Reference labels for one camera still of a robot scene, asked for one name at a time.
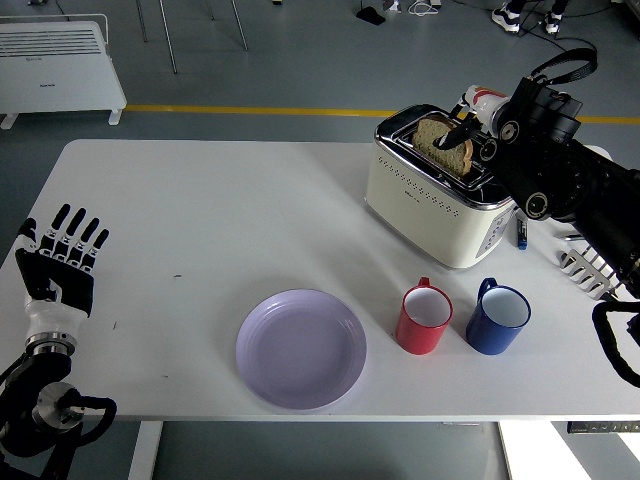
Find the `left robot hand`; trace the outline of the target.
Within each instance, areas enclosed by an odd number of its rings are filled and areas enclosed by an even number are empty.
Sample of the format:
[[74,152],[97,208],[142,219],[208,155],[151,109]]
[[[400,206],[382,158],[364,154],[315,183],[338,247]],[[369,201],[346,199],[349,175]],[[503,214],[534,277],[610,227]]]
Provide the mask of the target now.
[[49,334],[76,337],[91,315],[93,270],[109,231],[85,216],[84,208],[72,212],[64,204],[43,235],[33,218],[17,233],[14,255],[26,289],[29,341]]

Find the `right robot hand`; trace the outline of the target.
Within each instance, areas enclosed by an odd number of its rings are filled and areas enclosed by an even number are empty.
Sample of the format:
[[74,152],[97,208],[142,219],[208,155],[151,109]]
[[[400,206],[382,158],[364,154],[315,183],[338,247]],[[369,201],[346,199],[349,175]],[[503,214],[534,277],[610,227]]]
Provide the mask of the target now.
[[483,134],[495,137],[498,120],[509,101],[510,97],[504,93],[484,86],[470,86],[458,102],[460,108],[468,108],[467,116],[458,126],[434,140],[433,145],[440,150],[451,150]]

